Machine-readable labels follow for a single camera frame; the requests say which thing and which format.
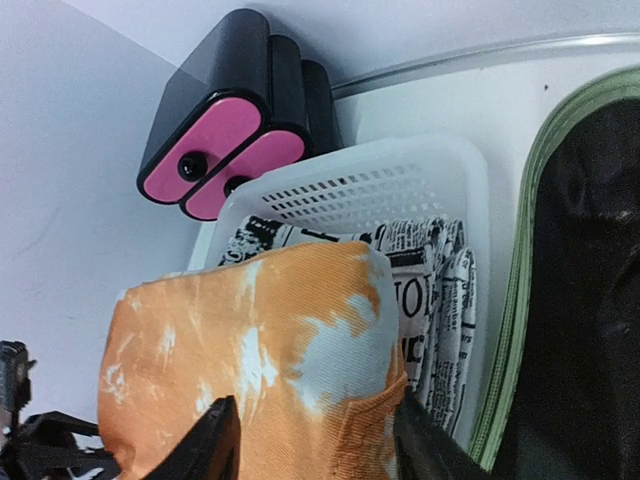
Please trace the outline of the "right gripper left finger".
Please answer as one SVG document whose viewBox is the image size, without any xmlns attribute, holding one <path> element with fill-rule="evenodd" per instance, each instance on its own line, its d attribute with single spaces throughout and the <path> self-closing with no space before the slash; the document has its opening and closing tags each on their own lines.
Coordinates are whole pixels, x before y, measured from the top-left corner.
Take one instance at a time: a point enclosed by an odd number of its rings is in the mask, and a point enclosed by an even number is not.
<svg viewBox="0 0 640 480">
<path fill-rule="evenodd" d="M 166 479 L 237 479 L 241 427 L 235 398 L 217 399 L 167 458 Z"/>
</svg>

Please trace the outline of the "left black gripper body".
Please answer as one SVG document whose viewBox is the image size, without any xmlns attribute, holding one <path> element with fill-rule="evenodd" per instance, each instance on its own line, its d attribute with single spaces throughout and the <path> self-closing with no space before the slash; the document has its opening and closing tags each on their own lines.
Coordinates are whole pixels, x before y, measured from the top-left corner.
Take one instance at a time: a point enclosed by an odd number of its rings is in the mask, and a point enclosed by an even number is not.
<svg viewBox="0 0 640 480">
<path fill-rule="evenodd" d="M 53 411 L 29 417 L 1 449 L 3 479 L 115 479 L 120 467 L 103 448 L 78 445 L 75 437 L 96 437 L 98 426 Z"/>
</svg>

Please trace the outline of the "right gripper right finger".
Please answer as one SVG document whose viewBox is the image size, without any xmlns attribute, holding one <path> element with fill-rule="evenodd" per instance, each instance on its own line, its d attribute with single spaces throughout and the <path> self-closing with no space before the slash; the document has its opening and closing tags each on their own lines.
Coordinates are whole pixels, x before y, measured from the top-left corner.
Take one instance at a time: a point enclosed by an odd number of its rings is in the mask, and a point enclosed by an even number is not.
<svg viewBox="0 0 640 480">
<path fill-rule="evenodd" d="M 393 434 L 399 479 L 494 479 L 434 423 L 409 387 L 395 410 Z"/>
</svg>

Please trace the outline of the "orange snack bag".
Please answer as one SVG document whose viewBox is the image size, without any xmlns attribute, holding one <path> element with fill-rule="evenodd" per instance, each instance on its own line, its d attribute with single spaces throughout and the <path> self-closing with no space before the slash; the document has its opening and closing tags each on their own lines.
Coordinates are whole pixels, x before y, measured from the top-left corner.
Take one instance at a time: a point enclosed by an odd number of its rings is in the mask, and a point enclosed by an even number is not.
<svg viewBox="0 0 640 480">
<path fill-rule="evenodd" d="M 99 432 L 122 477 L 141 479 L 230 396 L 241 478 L 393 479 L 406 385 L 388 258 L 305 243 L 123 294 Z"/>
</svg>

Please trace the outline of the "green hard-shell suitcase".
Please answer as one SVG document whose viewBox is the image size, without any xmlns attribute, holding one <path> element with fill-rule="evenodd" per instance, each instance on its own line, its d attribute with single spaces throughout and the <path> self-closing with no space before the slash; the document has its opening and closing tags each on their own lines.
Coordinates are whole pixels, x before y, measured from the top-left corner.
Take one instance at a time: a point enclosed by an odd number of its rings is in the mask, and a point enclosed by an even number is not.
<svg viewBox="0 0 640 480">
<path fill-rule="evenodd" d="M 496 479 L 639 475 L 637 67 L 569 94 L 532 144 L 471 452 Z"/>
</svg>

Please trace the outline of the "newspaper print garment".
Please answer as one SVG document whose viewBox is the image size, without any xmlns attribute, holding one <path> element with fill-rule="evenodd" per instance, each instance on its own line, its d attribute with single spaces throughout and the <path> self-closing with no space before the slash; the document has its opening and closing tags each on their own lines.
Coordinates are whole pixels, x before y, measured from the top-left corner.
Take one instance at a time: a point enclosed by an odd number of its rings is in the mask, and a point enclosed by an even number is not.
<svg viewBox="0 0 640 480">
<path fill-rule="evenodd" d="M 324 233 L 251 215 L 217 264 L 309 242 L 362 241 L 391 264 L 409 385 L 435 423 L 454 434 L 464 404 L 476 328 L 476 261 L 459 219 L 394 220 L 360 233 Z"/>
</svg>

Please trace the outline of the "white perforated plastic basket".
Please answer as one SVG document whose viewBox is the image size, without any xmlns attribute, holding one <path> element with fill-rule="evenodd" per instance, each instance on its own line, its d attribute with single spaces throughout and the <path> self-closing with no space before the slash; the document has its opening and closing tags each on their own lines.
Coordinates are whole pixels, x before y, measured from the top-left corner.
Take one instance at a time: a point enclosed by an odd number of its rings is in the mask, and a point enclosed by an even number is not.
<svg viewBox="0 0 640 480">
<path fill-rule="evenodd" d="M 467 139 L 443 133 L 383 139 L 268 172 L 242 185 L 218 221 L 201 225 L 190 270 L 216 267 L 249 215 L 309 230 L 345 234 L 395 219 L 460 219 L 477 268 L 477 330 L 454 437 L 470 448 L 486 392 L 485 344 L 490 290 L 488 172 Z"/>
</svg>

